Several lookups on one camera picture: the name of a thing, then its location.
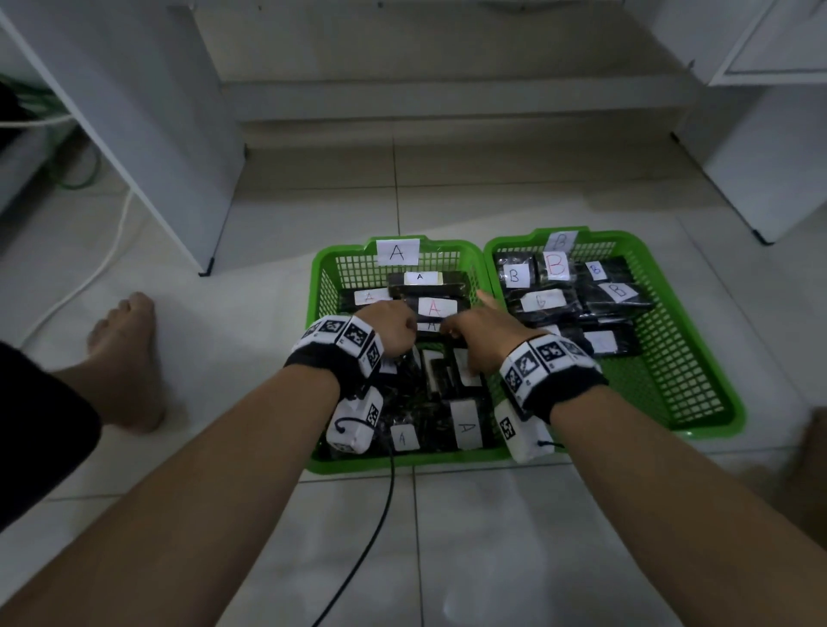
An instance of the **black pants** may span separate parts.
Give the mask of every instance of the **black pants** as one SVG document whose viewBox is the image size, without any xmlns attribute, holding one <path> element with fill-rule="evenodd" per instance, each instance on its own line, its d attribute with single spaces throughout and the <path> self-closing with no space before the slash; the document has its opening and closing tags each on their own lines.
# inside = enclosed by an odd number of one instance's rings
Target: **black pants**
<svg viewBox="0 0 827 627">
<path fill-rule="evenodd" d="M 0 342 L 0 531 L 51 492 L 101 436 L 97 412 Z"/>
</svg>

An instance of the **white tile floor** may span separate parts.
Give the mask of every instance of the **white tile floor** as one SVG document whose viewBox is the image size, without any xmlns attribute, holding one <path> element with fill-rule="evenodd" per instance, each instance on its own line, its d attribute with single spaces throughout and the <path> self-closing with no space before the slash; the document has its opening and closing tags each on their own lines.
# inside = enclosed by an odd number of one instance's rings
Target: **white tile floor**
<svg viewBox="0 0 827 627">
<path fill-rule="evenodd" d="M 696 446 L 760 494 L 772 494 L 809 408 L 827 401 L 820 367 L 827 214 L 762 247 L 667 141 L 628 150 L 393 151 L 381 142 L 355 150 L 254 152 L 207 279 L 136 203 L 115 265 L 58 314 L 30 354 L 47 368 L 77 361 L 97 316 L 129 291 L 144 290 L 157 303 L 170 419 L 144 438 L 105 433 L 75 474 L 0 535 L 0 600 L 280 366 L 304 327 L 318 249 L 375 235 L 423 233 L 483 245 L 536 227 L 636 233 L 748 410 L 742 434 Z M 16 343 L 37 314 L 96 266 L 124 189 L 109 170 L 84 192 L 30 189 L 0 216 L 0 339 Z M 567 458 L 542 464 L 401 473 L 380 540 L 328 621 L 676 625 Z M 368 474 L 338 480 L 305 473 L 223 624 L 312 622 L 381 512 L 387 478 Z"/>
</svg>

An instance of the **basket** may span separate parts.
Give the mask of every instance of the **basket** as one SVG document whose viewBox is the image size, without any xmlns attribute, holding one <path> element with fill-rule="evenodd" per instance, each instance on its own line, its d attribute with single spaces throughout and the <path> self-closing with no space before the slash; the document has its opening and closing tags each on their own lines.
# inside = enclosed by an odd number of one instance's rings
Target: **basket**
<svg viewBox="0 0 827 627">
<path fill-rule="evenodd" d="M 419 239 L 418 266 L 378 266 L 376 264 L 376 240 Z M 372 237 L 364 246 L 330 246 L 320 251 L 313 260 L 310 277 L 310 300 L 307 325 L 322 316 L 339 313 L 339 290 L 346 288 L 372 288 L 387 285 L 390 272 L 414 270 L 462 270 L 468 274 L 472 304 L 477 301 L 476 290 L 482 288 L 491 292 L 489 274 L 482 251 L 461 240 L 429 240 L 425 236 Z M 394 458 L 397 466 L 421 466 L 434 463 L 488 462 L 509 458 L 509 449 L 501 440 L 495 426 L 492 431 L 497 440 L 495 448 L 480 448 L 475 451 L 406 453 Z M 308 470 L 317 474 L 339 474 L 344 472 L 368 471 L 390 465 L 388 457 L 365 457 L 364 455 L 342 455 L 342 458 L 328 460 L 323 452 L 327 444 L 324 435 L 319 439 Z"/>
<path fill-rule="evenodd" d="M 629 403 L 683 437 L 729 438 L 739 433 L 745 422 L 740 398 L 701 340 L 652 254 L 631 233 L 564 227 L 497 237 L 485 245 L 485 263 L 497 299 L 505 303 L 494 254 L 542 251 L 549 234 L 560 231 L 578 231 L 569 252 L 575 261 L 624 257 L 635 281 L 646 288 L 656 304 L 634 322 L 643 348 L 640 357 L 599 359 L 610 386 Z"/>
</svg>

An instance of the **bare foot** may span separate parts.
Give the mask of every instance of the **bare foot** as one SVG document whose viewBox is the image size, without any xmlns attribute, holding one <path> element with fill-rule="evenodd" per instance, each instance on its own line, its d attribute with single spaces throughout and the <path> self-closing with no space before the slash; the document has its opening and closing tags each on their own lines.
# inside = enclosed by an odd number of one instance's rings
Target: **bare foot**
<svg viewBox="0 0 827 627">
<path fill-rule="evenodd" d="M 776 508 L 827 549 L 827 408 L 813 411 L 801 459 L 782 488 Z"/>
<path fill-rule="evenodd" d="M 54 375 L 88 400 L 104 424 L 148 433 L 164 417 L 154 338 L 155 304 L 136 292 L 95 324 L 88 359 Z"/>
</svg>

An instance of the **forearm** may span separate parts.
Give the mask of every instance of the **forearm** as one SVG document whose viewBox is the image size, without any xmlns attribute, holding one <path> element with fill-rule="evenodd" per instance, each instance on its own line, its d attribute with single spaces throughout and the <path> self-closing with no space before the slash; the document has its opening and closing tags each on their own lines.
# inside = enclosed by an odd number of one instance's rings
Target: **forearm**
<svg viewBox="0 0 827 627">
<path fill-rule="evenodd" d="M 687 625 L 827 624 L 827 553 L 695 449 L 604 386 L 551 424 Z"/>
<path fill-rule="evenodd" d="M 211 625 L 272 534 L 338 383 L 289 366 L 125 495 L 0 610 L 0 625 Z"/>
</svg>

